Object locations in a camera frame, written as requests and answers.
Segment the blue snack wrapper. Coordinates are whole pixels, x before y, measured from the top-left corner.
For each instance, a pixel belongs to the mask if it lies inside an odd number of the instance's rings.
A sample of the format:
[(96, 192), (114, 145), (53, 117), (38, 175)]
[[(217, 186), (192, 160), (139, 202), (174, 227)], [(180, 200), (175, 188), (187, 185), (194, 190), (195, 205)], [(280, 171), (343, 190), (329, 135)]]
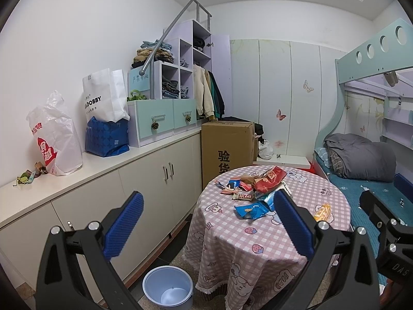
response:
[(244, 206), (235, 206), (234, 209), (240, 218), (251, 220), (257, 220), (270, 212), (268, 205), (263, 201), (256, 201)]

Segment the white low cabinet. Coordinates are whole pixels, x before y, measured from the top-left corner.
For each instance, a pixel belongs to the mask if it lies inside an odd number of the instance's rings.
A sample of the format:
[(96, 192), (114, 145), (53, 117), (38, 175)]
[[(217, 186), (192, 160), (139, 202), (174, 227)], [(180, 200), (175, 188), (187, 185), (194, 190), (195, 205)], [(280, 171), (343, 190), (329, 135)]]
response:
[(36, 286), (52, 227), (80, 230), (101, 221), (134, 192), (144, 212), (111, 264), (126, 285), (178, 232), (202, 191), (200, 131), (192, 129), (110, 158), (86, 154), (68, 176), (42, 175), (1, 188), (1, 264), (16, 286)]

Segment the white low platform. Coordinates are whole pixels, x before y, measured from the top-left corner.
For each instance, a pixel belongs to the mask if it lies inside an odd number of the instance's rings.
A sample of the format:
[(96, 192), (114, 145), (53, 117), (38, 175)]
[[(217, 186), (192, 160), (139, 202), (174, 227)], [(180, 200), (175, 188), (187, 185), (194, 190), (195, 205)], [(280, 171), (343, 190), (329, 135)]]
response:
[(273, 154), (269, 160), (257, 158), (254, 165), (276, 165), (279, 167), (293, 167), (297, 169), (310, 169), (311, 164), (305, 156)]

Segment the purple cubby shelf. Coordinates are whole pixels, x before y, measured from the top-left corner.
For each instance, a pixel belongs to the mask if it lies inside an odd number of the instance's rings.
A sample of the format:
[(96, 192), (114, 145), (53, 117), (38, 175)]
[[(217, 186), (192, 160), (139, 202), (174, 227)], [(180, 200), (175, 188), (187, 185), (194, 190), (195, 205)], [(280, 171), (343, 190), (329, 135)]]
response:
[[(174, 64), (154, 61), (162, 42), (173, 46)], [(174, 25), (159, 41), (143, 66), (128, 72), (128, 98), (194, 99), (193, 66), (205, 69), (214, 104), (214, 117), (198, 120), (220, 120), (231, 112), (230, 44), (227, 36), (213, 35), (196, 20)]]

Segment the blue patterned bag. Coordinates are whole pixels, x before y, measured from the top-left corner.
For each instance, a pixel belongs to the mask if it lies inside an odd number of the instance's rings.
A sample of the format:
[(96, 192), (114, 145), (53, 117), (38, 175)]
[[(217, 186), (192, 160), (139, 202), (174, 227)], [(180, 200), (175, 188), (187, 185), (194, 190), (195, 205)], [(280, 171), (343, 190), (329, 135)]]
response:
[(102, 158), (121, 155), (129, 148), (129, 121), (103, 122), (92, 117), (85, 131), (85, 151)]

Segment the brown cardboard box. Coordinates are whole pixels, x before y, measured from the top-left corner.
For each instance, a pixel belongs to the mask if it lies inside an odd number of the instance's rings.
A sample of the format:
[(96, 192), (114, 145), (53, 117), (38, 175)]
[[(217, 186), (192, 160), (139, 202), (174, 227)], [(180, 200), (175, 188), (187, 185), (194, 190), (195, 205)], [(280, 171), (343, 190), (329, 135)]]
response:
[(254, 161), (255, 132), (252, 122), (207, 122), (201, 129), (203, 188), (218, 175)]

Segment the brown candy bar wrapper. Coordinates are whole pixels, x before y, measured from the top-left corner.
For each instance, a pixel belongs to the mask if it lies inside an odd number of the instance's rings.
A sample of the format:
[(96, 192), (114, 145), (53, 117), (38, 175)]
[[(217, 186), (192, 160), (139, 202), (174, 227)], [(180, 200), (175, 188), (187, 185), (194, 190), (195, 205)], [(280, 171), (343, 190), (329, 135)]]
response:
[(251, 202), (255, 199), (255, 195), (253, 192), (236, 192), (232, 195), (232, 199)]

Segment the light blue trash bin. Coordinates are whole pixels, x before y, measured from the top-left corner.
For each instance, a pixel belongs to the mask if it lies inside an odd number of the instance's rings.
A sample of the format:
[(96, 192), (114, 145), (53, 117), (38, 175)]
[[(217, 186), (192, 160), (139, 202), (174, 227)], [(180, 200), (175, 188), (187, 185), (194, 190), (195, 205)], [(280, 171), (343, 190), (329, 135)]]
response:
[(193, 280), (179, 267), (165, 265), (150, 270), (142, 288), (145, 296), (160, 309), (187, 310), (193, 305)]

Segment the grey folded blanket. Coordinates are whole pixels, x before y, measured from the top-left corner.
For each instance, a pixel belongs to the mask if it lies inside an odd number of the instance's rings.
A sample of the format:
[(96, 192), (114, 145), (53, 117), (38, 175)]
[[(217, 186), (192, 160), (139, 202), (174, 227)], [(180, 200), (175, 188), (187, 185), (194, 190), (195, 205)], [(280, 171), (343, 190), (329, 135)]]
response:
[(334, 174), (344, 179), (392, 182), (396, 156), (384, 142), (356, 134), (332, 134), (324, 140)]

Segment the white red plastic bag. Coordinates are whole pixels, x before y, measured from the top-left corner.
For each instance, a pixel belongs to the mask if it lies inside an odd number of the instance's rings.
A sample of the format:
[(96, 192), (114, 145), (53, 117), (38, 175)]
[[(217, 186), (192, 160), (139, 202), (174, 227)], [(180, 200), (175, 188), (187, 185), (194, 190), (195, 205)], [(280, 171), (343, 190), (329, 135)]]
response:
[(26, 117), (48, 173), (67, 176), (83, 166), (80, 141), (63, 96), (54, 91)]

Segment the teal bed sheet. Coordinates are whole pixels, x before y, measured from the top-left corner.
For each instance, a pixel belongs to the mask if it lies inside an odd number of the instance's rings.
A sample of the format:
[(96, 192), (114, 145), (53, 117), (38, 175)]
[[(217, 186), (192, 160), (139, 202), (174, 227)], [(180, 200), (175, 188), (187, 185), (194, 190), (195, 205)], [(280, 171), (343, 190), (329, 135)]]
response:
[(412, 285), (412, 184), (395, 172), (395, 153), (385, 143), (363, 142), (316, 154), (349, 202), (351, 226), (367, 231), (379, 281)]

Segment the teal bunk bed frame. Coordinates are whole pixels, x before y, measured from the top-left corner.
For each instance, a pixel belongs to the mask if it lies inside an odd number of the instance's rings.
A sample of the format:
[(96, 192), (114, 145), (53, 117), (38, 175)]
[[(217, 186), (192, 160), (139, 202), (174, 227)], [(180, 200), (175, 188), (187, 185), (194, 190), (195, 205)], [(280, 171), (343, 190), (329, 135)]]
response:
[(387, 143), (412, 179), (412, 26), (399, 18), (335, 61), (337, 104), (315, 145), (334, 133)]

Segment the white plastic bag on floor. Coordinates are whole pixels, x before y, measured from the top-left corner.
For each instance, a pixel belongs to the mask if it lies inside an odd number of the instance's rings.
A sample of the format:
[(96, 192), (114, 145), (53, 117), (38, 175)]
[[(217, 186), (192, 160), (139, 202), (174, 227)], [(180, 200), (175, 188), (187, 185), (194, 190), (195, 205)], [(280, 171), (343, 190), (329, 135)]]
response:
[(258, 141), (258, 157), (262, 160), (271, 160), (274, 150), (266, 139)]

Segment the red snack wrapper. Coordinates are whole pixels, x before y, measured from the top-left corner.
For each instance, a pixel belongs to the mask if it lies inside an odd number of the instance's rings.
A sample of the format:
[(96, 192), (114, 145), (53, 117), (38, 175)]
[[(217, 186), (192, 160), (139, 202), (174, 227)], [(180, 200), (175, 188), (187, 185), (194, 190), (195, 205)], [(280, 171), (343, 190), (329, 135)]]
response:
[(275, 190), (286, 175), (286, 171), (284, 171), (281, 167), (275, 166), (264, 172), (264, 174), (260, 177), (256, 178), (252, 186), (256, 192), (266, 194)]

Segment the hanging beige jacket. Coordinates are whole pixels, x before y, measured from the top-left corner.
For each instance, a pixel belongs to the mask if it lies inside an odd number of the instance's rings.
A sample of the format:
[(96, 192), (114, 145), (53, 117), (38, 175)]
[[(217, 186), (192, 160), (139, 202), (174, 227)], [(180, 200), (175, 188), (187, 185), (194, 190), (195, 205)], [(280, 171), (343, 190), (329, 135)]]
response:
[(205, 76), (205, 69), (196, 64), (193, 66), (193, 86), (196, 110), (198, 116), (214, 117), (214, 104), (209, 84)]

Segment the small wrappers on counter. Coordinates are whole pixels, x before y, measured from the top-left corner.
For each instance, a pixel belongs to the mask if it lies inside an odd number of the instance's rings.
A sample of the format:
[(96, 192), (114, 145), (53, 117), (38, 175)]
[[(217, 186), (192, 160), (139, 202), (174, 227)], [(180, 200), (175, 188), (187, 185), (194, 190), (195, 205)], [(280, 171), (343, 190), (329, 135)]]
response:
[(31, 184), (33, 183), (34, 179), (40, 177), (43, 174), (47, 174), (47, 169), (41, 162), (37, 162), (34, 165), (33, 171), (26, 170), (16, 178), (14, 186)]

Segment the white orange plastic bag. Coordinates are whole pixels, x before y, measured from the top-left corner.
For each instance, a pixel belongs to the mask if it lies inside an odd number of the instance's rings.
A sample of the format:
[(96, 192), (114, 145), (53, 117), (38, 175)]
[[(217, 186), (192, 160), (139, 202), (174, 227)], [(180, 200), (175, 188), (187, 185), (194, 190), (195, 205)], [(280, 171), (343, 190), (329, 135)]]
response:
[(325, 221), (327, 223), (331, 223), (332, 221), (334, 221), (331, 206), (327, 203), (324, 203), (322, 205), (316, 205), (314, 220), (316, 222)]

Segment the folded clothes pile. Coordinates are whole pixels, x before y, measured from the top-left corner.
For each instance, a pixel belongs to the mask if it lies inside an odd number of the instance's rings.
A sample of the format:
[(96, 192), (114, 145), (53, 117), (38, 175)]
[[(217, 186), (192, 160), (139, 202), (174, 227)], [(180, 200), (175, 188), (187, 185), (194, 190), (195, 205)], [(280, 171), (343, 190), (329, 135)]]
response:
[[(131, 67), (136, 69), (143, 66), (150, 54), (153, 52), (153, 49), (156, 47), (157, 43), (158, 40), (155, 42), (143, 41), (142, 45), (137, 50), (137, 54), (133, 59)], [(173, 46), (171, 44), (162, 42), (156, 50), (153, 60), (174, 64), (174, 54), (172, 53), (172, 48)]]

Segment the white paper shopping bag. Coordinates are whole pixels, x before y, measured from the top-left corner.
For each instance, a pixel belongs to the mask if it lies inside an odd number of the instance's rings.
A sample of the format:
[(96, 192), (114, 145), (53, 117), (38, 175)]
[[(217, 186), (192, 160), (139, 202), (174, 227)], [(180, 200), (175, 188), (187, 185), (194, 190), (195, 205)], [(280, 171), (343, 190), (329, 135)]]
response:
[(103, 69), (83, 78), (83, 103), (86, 121), (129, 120), (123, 71)]

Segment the pink checkered tablecloth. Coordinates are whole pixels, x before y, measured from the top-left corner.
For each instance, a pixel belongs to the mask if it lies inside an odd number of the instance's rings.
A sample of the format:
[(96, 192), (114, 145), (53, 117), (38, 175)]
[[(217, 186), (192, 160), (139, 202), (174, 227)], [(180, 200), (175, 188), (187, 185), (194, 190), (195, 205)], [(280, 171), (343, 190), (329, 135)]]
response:
[[(216, 177), (222, 184), (234, 177), (262, 174), (270, 166), (251, 166), (225, 172)], [(327, 222), (338, 230), (349, 230), (351, 207), (344, 194), (322, 177), (292, 167), (284, 182), (294, 202), (317, 215), (330, 206)], [(235, 201), (220, 193), (210, 181), (198, 198), (184, 249), (184, 260), (197, 272), (196, 289), (211, 295), (227, 286), (225, 309), (260, 309), (279, 294), (305, 266), (307, 259), (298, 254), (285, 228), (269, 212), (257, 220), (240, 218)]]

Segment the teal drawer unit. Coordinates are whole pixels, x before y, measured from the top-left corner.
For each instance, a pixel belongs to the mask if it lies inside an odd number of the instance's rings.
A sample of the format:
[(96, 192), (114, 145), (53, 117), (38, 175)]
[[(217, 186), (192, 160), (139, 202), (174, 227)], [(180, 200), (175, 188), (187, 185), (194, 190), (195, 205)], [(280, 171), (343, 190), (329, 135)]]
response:
[(140, 148), (196, 128), (194, 99), (147, 99), (128, 102), (131, 147)]

